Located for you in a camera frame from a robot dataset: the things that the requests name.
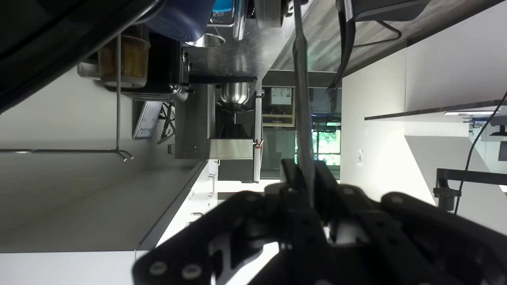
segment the ceiling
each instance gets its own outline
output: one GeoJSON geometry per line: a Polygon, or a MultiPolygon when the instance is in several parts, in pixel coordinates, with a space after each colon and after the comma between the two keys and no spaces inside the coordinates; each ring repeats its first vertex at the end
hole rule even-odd
{"type": "MultiPolygon", "coordinates": [[[[357,47],[349,61],[347,72],[360,69],[373,61],[387,56],[409,44],[428,37],[457,22],[471,17],[503,0],[431,0],[427,9],[411,22],[390,22],[403,31],[398,41],[357,47]]],[[[341,36],[338,23],[336,0],[313,1],[305,18],[305,33],[308,37],[309,71],[335,72],[341,58],[341,36]]],[[[378,22],[360,22],[357,25],[355,42],[370,42],[392,37],[393,31],[378,22]]],[[[271,66],[273,71],[294,71],[292,42],[286,47],[271,66]]]]}

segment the metal rod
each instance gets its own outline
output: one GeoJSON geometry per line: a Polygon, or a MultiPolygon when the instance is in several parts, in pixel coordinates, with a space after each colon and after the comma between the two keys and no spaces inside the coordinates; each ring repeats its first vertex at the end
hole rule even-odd
{"type": "Polygon", "coordinates": [[[116,153],[124,161],[135,156],[127,150],[118,148],[0,148],[0,153],[32,155],[32,153],[116,153]]]}
{"type": "Polygon", "coordinates": [[[116,150],[121,148],[122,33],[116,37],[116,150]]]}
{"type": "Polygon", "coordinates": [[[294,44],[294,60],[297,72],[297,123],[298,123],[298,164],[306,182],[306,194],[314,205],[314,148],[313,148],[313,117],[308,91],[308,42],[303,30],[301,0],[295,0],[297,37],[294,44]]]}
{"type": "Polygon", "coordinates": [[[257,80],[256,93],[256,115],[254,115],[254,182],[260,182],[262,159],[263,159],[263,85],[257,80]]]}

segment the fluorescent light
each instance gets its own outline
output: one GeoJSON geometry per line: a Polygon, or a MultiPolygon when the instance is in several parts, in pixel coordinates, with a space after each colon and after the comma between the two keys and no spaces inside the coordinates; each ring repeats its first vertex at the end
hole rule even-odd
{"type": "Polygon", "coordinates": [[[477,110],[477,112],[446,112],[446,115],[492,115],[493,110],[477,110]]]}

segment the white panel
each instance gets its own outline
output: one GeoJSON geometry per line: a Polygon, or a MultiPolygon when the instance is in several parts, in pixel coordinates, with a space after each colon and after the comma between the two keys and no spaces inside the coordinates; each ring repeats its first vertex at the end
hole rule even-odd
{"type": "Polygon", "coordinates": [[[210,139],[210,156],[216,159],[254,159],[252,139],[210,139]]]}
{"type": "Polygon", "coordinates": [[[132,251],[4,253],[5,285],[132,285],[132,251]]]}

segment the cable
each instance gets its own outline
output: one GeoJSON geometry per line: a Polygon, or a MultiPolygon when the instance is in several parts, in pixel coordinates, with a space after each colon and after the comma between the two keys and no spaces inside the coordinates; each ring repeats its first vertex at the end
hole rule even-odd
{"type": "Polygon", "coordinates": [[[355,44],[354,47],[366,47],[366,45],[376,45],[376,44],[384,44],[384,42],[390,42],[390,41],[398,41],[403,36],[403,31],[395,28],[393,25],[384,22],[384,20],[378,20],[379,25],[385,26],[387,30],[392,30],[393,33],[397,33],[393,37],[389,39],[382,39],[382,41],[371,41],[371,42],[365,42],[365,44],[355,44]]]}
{"type": "Polygon", "coordinates": [[[354,49],[354,41],[355,41],[355,20],[349,20],[346,17],[344,11],[338,12],[338,18],[340,18],[340,31],[341,31],[341,42],[343,42],[343,56],[340,61],[340,66],[336,69],[336,74],[333,77],[333,82],[328,87],[328,91],[332,91],[333,88],[338,87],[338,83],[343,82],[343,77],[346,74],[351,55],[352,55],[352,49],[354,49]]]}
{"type": "MultiPolygon", "coordinates": [[[[476,148],[476,144],[479,140],[479,137],[482,136],[482,132],[487,129],[487,126],[490,125],[490,121],[493,120],[493,117],[496,115],[496,112],[501,109],[501,106],[506,102],[507,98],[507,91],[504,93],[503,99],[498,102],[498,106],[495,107],[493,113],[488,117],[488,120],[485,121],[485,125],[481,128],[479,134],[476,136],[471,148],[469,148],[469,155],[466,156],[466,163],[465,163],[465,170],[469,170],[471,166],[471,159],[473,159],[473,153],[476,148]]],[[[460,180],[460,188],[458,188],[458,199],[457,199],[457,207],[455,207],[455,213],[458,213],[458,207],[460,207],[460,201],[462,201],[462,191],[463,191],[463,180],[460,180]]]]}

